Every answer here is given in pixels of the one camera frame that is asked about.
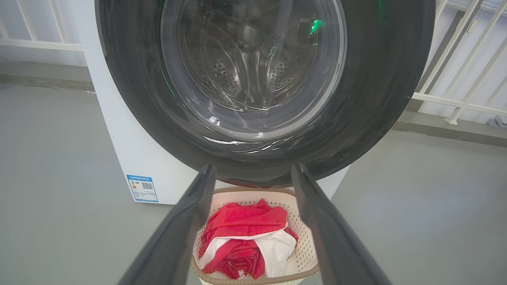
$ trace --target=plastic basket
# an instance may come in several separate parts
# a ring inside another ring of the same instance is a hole
[[[299,284],[303,279],[310,277],[319,271],[315,246],[311,230],[299,218],[298,205],[294,192],[288,189],[253,189],[253,188],[222,188],[215,190],[209,215],[218,211],[227,203],[236,202],[240,205],[253,205],[264,199],[270,207],[280,206],[287,211],[287,223],[299,237],[296,250],[287,260],[286,276],[267,278],[261,276],[253,279],[250,275],[243,279],[231,280],[220,272],[213,274],[203,273],[197,266],[198,251],[201,246],[201,236],[204,227],[197,233],[194,242],[194,250],[191,268],[201,279],[202,284],[212,285],[264,285],[264,284]]]

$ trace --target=white cloth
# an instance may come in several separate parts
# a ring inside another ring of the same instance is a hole
[[[266,276],[270,278],[284,276],[287,259],[296,248],[296,239],[284,229],[255,236],[216,237],[209,243],[197,265],[202,270],[215,258],[217,250],[231,239],[253,240],[264,258]]]

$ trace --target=front-load washing machine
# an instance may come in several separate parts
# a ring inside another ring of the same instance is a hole
[[[164,204],[205,164],[268,188],[302,162],[331,197],[408,103],[434,20],[429,0],[72,6],[125,189]]]

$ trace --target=label sticker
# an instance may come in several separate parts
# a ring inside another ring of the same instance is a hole
[[[127,175],[127,179],[136,201],[158,202],[151,177]]]

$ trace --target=gray floor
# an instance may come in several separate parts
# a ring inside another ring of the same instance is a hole
[[[505,148],[389,132],[333,201],[394,284],[501,284],[506,169]],[[0,85],[0,284],[116,283],[170,210],[126,187],[94,94]]]

